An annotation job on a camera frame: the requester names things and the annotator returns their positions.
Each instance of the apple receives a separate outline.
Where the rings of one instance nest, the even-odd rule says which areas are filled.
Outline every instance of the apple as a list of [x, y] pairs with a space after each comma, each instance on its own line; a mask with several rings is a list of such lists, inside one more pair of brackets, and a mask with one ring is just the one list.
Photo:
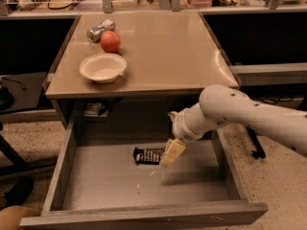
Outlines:
[[121, 46], [121, 37], [114, 31], [105, 31], [102, 33], [100, 45], [107, 53], [116, 53]]

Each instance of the speckled floor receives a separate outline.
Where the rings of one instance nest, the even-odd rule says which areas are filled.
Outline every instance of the speckled floor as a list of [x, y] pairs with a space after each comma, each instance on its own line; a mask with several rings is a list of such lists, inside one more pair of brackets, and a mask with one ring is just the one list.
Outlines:
[[[58, 154], [64, 129], [57, 121], [16, 123], [4, 124], [1, 134], [26, 160], [33, 160]], [[227, 126], [224, 134], [248, 199], [267, 203], [269, 211], [249, 226], [210, 229], [306, 229], [307, 159], [267, 137], [260, 137], [267, 158], [255, 160], [250, 156], [253, 146], [243, 126]], [[6, 165], [5, 161], [1, 157], [0, 166]], [[42, 209], [51, 177], [52, 172], [33, 176], [35, 187], [24, 205]], [[6, 192], [16, 180], [14, 177], [0, 180], [0, 194]]]

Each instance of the black panel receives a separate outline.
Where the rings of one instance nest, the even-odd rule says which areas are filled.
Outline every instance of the black panel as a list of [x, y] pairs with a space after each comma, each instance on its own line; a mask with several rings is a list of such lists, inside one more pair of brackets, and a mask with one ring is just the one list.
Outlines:
[[232, 65], [307, 62], [307, 13], [203, 16]]
[[74, 18], [0, 20], [0, 75], [48, 72]]

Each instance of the white bowl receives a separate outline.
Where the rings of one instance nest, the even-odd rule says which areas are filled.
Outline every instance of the white bowl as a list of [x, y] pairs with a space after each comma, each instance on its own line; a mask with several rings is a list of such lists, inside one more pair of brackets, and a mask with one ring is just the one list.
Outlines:
[[86, 58], [80, 65], [80, 73], [98, 83], [115, 81], [127, 68], [126, 60], [116, 54], [102, 53]]

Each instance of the metal cylinder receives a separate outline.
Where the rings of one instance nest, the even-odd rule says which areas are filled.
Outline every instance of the metal cylinder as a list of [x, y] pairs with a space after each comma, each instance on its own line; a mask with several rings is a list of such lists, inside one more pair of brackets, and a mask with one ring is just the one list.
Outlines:
[[104, 31], [113, 31], [114, 29], [115, 23], [110, 19], [106, 19], [98, 27], [87, 30], [86, 36], [90, 42], [98, 42]]

